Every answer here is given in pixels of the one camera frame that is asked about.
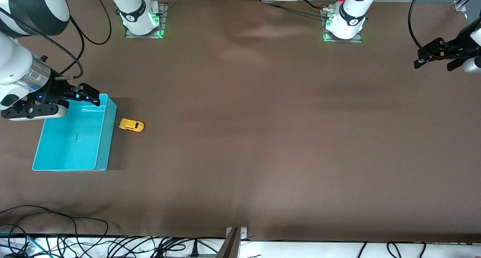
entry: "toy car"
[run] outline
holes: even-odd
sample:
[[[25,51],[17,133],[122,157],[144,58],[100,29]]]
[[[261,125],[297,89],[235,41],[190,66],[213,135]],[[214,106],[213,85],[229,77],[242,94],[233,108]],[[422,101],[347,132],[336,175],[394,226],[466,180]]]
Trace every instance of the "toy car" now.
[[[144,130],[144,126],[144,123],[141,121],[134,121],[124,118],[122,121],[120,121],[119,128],[123,129],[124,131],[142,132]]]

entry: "turquoise container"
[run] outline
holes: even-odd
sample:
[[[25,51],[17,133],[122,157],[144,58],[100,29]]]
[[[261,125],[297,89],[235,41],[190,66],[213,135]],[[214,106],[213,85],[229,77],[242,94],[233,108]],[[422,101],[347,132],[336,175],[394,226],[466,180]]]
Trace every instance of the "turquoise container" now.
[[[101,105],[70,101],[67,115],[46,119],[36,149],[34,171],[107,169],[117,106],[106,94]]]

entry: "brown table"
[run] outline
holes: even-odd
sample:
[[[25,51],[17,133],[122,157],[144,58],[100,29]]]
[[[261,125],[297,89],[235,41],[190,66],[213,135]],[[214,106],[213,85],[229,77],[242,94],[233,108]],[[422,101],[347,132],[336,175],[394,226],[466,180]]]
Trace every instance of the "brown table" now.
[[[116,224],[110,234],[248,226],[256,239],[481,240],[481,80],[444,61],[413,68],[409,4],[373,4],[362,44],[339,44],[323,42],[318,20],[254,0],[180,0],[165,38],[125,39],[104,1],[112,39],[87,44],[81,82],[113,98],[117,123],[146,129],[115,128],[105,172],[34,172],[43,122],[2,120],[1,208],[99,217]],[[98,1],[68,2],[87,35],[105,37]],[[449,4],[413,15],[422,43],[466,23]],[[71,25],[55,39],[77,54]],[[70,63],[39,38],[21,42],[57,70]],[[22,226],[73,232],[58,217]],[[85,222],[79,232],[102,231]]]

